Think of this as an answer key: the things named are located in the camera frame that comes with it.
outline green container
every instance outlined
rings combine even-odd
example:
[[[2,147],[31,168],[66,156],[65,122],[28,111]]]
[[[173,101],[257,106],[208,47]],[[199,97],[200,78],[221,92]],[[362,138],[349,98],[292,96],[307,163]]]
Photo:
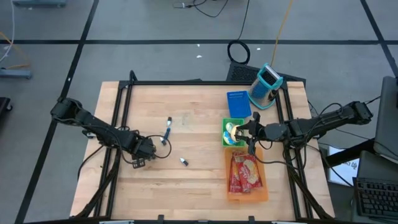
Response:
[[[223,142],[224,147],[243,147],[244,146],[244,141],[240,141],[236,143],[235,145],[229,145],[224,141],[223,134],[226,131],[225,125],[227,123],[233,123],[236,125],[243,125],[244,124],[244,119],[240,118],[223,118],[223,131],[221,132],[221,141]]]

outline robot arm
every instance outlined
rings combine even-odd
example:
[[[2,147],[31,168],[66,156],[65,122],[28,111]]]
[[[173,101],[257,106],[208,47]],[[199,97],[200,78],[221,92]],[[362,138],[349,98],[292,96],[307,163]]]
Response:
[[[253,113],[254,120],[236,127],[236,140],[244,140],[249,145],[249,152],[255,152],[257,141],[286,142],[291,146],[303,146],[312,137],[324,135],[327,131],[345,124],[368,124],[373,117],[365,103],[353,101],[338,110],[321,114],[312,119],[293,119],[284,124],[274,123],[263,126],[259,124],[260,114]],[[240,130],[249,130],[251,137],[238,133]]]
[[[128,152],[133,158],[133,168],[144,166],[145,160],[155,159],[156,148],[151,139],[140,136],[137,131],[112,127],[84,110],[77,100],[59,98],[51,115],[56,122],[79,126],[96,134],[99,143],[104,146],[120,147]]]

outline red snack package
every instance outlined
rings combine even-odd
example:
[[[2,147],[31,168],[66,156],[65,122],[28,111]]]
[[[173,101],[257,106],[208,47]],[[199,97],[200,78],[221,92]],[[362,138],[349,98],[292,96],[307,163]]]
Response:
[[[250,192],[250,189],[262,187],[256,158],[254,158],[254,156],[249,154],[235,156],[235,163],[238,167],[239,180],[243,192]]]
[[[229,192],[242,192],[241,181],[239,179],[238,167],[235,163],[235,156],[242,155],[242,152],[234,152],[231,158],[231,169],[229,170]]]

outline white paper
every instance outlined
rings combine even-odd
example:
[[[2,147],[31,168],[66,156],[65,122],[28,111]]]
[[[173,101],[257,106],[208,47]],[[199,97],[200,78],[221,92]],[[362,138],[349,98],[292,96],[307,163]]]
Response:
[[[337,149],[335,147],[329,146],[329,156],[334,153],[341,152],[344,149]],[[353,185],[353,177],[356,177],[358,173],[359,159],[354,159],[349,162],[342,163],[338,166],[333,167],[334,170],[347,182]],[[340,177],[338,177],[331,168],[329,168],[329,181],[348,186]]]

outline concrete floor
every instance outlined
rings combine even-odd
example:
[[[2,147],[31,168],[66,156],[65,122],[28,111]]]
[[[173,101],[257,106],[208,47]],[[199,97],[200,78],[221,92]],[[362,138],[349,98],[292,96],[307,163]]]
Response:
[[[235,39],[246,1],[232,0],[216,19],[192,9],[173,9],[172,0],[100,0],[89,40]],[[93,1],[70,0],[61,9],[16,8],[17,40],[79,40]],[[203,10],[216,13],[223,1],[208,1]],[[288,0],[251,0],[242,39],[275,39]],[[367,0],[386,40],[398,40],[398,2]],[[9,1],[0,2],[0,32],[11,36]],[[377,40],[360,1],[294,1],[281,39]],[[139,80],[225,80],[229,68],[226,44],[85,45],[68,96],[94,111],[101,82],[125,80],[133,69]],[[0,55],[5,51],[0,45]],[[76,52],[74,44],[21,44],[29,56],[31,80],[0,79],[0,96],[14,110],[0,128],[0,223],[14,222]],[[249,65],[270,62],[273,45],[250,44]],[[390,45],[398,57],[398,46]],[[245,52],[233,49],[237,59]],[[1,67],[21,63],[12,50]],[[394,76],[380,45],[279,45],[274,68],[307,79],[308,99],[318,111],[332,102],[370,100],[380,94],[384,76]],[[378,102],[370,105],[374,121],[342,129],[373,137]],[[321,142],[348,147],[362,141],[330,131]],[[79,129],[58,126],[26,222],[68,218],[76,172],[87,139]]]

